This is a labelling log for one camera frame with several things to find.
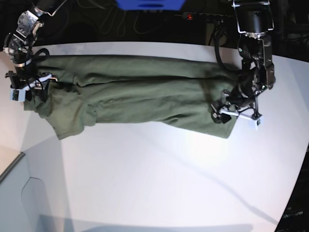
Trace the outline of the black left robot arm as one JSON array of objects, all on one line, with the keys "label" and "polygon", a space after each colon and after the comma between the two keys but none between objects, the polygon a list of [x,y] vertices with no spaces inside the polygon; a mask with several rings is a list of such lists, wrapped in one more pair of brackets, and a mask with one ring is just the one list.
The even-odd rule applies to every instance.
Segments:
[{"label": "black left robot arm", "polygon": [[220,56],[219,41],[226,26],[221,26],[214,36],[217,63],[223,71],[237,75],[238,80],[231,91],[223,90],[220,99],[211,104],[211,117],[215,123],[225,124],[233,116],[260,124],[262,115],[258,110],[258,96],[272,89],[276,78],[272,61],[272,42],[268,32],[274,29],[270,2],[268,0],[233,0],[237,30],[240,34],[238,51],[242,68],[227,68]]}]

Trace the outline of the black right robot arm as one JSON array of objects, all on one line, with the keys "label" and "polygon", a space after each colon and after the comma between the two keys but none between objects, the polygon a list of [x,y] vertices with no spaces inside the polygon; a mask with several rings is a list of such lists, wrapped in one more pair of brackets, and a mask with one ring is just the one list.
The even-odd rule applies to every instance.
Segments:
[{"label": "black right robot arm", "polygon": [[10,79],[10,100],[17,102],[40,98],[45,102],[50,82],[57,78],[50,72],[39,72],[37,64],[50,56],[48,49],[42,48],[33,53],[32,48],[38,39],[38,31],[44,26],[45,16],[53,17],[63,6],[64,0],[38,0],[17,21],[17,28],[4,40],[3,52],[10,57],[15,71],[8,71]]}]

